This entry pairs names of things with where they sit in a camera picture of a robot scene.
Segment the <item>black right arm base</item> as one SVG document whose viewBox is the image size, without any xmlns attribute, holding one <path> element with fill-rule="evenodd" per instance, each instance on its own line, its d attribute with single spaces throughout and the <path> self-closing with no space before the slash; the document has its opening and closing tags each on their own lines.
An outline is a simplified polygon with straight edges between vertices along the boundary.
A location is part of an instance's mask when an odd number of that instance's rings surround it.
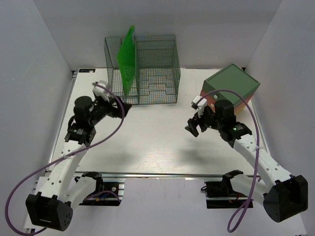
<svg viewBox="0 0 315 236">
<path fill-rule="evenodd" d="M 233 170 L 222 176 L 219 181 L 207 181 L 200 189 L 206 195 L 207 209 L 237 209 L 248 198 L 246 195 L 232 189 L 230 180 L 243 174 L 242 171 Z"/>
</svg>

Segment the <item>green plastic folder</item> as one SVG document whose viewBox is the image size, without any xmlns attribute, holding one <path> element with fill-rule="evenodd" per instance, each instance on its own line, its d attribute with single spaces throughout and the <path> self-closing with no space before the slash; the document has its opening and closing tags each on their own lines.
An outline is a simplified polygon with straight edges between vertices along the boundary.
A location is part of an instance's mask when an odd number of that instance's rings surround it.
<svg viewBox="0 0 315 236">
<path fill-rule="evenodd" d="M 122 77 L 123 92 L 128 95 L 135 78 L 135 26 L 130 26 L 117 53 L 117 61 Z"/>
</svg>

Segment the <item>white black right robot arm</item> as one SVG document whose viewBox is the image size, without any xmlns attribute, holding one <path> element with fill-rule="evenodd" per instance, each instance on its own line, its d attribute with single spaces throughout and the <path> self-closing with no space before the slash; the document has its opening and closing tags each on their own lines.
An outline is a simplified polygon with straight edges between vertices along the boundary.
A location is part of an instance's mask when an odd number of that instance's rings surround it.
<svg viewBox="0 0 315 236">
<path fill-rule="evenodd" d="M 217 130 L 221 138 L 241 154 L 263 182 L 252 187 L 252 179 L 242 171 L 234 170 L 222 177 L 221 190 L 228 196 L 242 193 L 261 204 L 275 222 L 282 222 L 308 209 L 308 182 L 302 176 L 294 176 L 277 163 L 257 144 L 252 131 L 236 120 L 233 104 L 228 100 L 215 103 L 212 110 L 207 100 L 197 95 L 191 103 L 196 110 L 185 127 L 193 136 L 208 128 Z"/>
</svg>

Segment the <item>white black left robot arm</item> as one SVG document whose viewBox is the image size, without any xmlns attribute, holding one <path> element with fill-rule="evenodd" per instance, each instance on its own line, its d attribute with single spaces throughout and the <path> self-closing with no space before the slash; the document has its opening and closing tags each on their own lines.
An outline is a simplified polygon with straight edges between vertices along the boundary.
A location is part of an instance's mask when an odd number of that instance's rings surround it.
<svg viewBox="0 0 315 236">
<path fill-rule="evenodd" d="M 106 116 L 122 118 L 131 107 L 119 97 L 104 99 L 96 96 L 92 100 L 89 96 L 81 96 L 75 100 L 74 115 L 68 122 L 64 138 L 62 160 L 55 164 L 39 191 L 26 199 L 32 224 L 65 231 L 75 208 L 88 196 L 103 193 L 103 179 L 98 172 L 85 172 L 73 186 L 70 183 L 96 135 L 96 124 Z"/>
</svg>

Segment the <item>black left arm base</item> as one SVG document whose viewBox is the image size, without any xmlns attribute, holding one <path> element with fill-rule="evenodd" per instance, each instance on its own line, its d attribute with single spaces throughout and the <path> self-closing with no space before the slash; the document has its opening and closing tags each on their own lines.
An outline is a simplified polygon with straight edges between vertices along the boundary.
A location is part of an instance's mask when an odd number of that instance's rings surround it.
<svg viewBox="0 0 315 236">
<path fill-rule="evenodd" d="M 81 177 L 90 177 L 96 180 L 95 191 L 89 194 L 80 206 L 115 206 L 118 207 L 124 194 L 124 183 L 118 180 L 106 180 L 101 173 L 84 172 L 74 178 L 77 183 Z"/>
</svg>

